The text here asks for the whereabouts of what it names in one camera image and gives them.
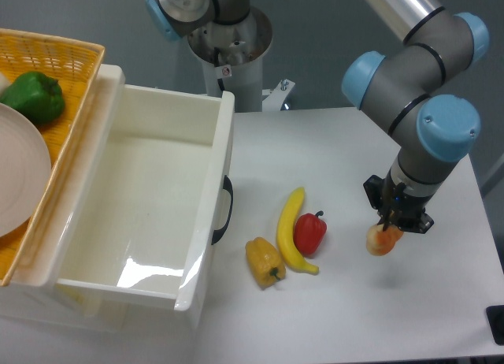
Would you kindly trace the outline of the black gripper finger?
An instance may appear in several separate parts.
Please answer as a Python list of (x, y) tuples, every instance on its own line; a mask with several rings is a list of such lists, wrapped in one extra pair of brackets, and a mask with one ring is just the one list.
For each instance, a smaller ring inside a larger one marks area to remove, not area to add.
[(401, 182), (397, 184), (388, 199), (383, 202), (379, 220), (379, 223), (383, 226), (383, 232), (391, 225), (396, 225), (397, 220), (401, 217), (402, 211), (400, 210), (400, 206), (405, 188), (405, 183)]

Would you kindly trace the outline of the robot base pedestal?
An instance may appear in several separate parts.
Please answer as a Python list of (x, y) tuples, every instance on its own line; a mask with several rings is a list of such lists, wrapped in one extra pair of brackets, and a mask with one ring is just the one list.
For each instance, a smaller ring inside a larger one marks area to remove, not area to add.
[(272, 25), (250, 0), (146, 0), (158, 31), (168, 41), (186, 39), (199, 60), (206, 93), (235, 96), (235, 111), (287, 108), (295, 84), (282, 79), (263, 88), (263, 58), (272, 45)]

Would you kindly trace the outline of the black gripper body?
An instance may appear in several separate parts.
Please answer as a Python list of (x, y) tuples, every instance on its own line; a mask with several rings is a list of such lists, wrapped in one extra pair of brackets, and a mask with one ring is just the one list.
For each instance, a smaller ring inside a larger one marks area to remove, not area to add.
[[(377, 212), (379, 217), (383, 202), (388, 199), (396, 185), (390, 175), (383, 179), (377, 175), (372, 175), (363, 183), (370, 206)], [(434, 225), (434, 221), (425, 211), (425, 207), (431, 198), (431, 196), (416, 197), (409, 195), (406, 193), (405, 188), (400, 206), (402, 215), (397, 220), (395, 227), (403, 232), (425, 234)]]

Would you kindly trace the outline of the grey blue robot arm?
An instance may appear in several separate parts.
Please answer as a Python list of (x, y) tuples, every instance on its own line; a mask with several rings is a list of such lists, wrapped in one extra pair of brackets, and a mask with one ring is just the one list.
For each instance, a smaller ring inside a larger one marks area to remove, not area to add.
[(402, 41), (393, 56), (369, 51), (346, 71), (346, 98), (400, 147), (385, 177), (371, 176), (366, 195), (384, 227), (426, 233), (426, 206), (480, 134), (467, 100), (439, 89), (476, 64), (490, 44), (486, 24), (449, 13), (438, 0), (366, 0)]

